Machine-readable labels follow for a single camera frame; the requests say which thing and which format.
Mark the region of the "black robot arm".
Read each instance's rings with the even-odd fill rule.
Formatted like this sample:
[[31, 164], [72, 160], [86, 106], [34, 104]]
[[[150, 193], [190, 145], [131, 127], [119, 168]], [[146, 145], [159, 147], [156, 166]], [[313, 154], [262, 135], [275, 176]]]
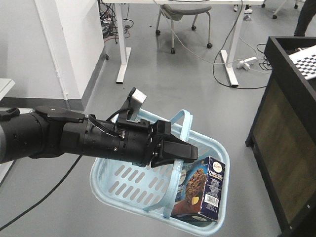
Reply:
[[192, 163], [198, 158], [194, 145], [171, 133], [171, 122], [130, 121], [132, 107], [121, 108], [111, 119], [98, 120], [63, 108], [39, 106], [30, 113], [18, 108], [0, 114], [0, 161], [24, 157], [56, 158], [62, 154], [107, 158], [144, 167]]

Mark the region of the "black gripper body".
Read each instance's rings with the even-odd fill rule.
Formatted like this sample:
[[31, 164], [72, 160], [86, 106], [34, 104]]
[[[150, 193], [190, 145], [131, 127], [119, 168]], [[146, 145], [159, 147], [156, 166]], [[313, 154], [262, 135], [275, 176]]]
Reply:
[[171, 138], [171, 123], [164, 120], [150, 123], [145, 119], [132, 121], [118, 118], [115, 132], [120, 135], [119, 144], [116, 145], [116, 160], [131, 162], [139, 167], [151, 163], [156, 167], [162, 144]]

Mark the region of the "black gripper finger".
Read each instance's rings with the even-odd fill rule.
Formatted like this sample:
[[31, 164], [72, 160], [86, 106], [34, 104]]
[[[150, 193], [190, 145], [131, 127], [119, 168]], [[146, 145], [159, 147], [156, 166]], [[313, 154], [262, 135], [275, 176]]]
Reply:
[[179, 159], [176, 159], [176, 160], [162, 160], [162, 161], [152, 160], [151, 161], [151, 168], [156, 168], [156, 167], [160, 167], [160, 166], [164, 166], [164, 165], [173, 164], [175, 161], [180, 161], [180, 162], [183, 162], [183, 163], [187, 163], [186, 161], [179, 160]]
[[162, 143], [162, 163], [173, 163], [182, 160], [184, 163], [192, 163], [198, 159], [198, 148], [179, 139], [169, 141], [164, 139]]

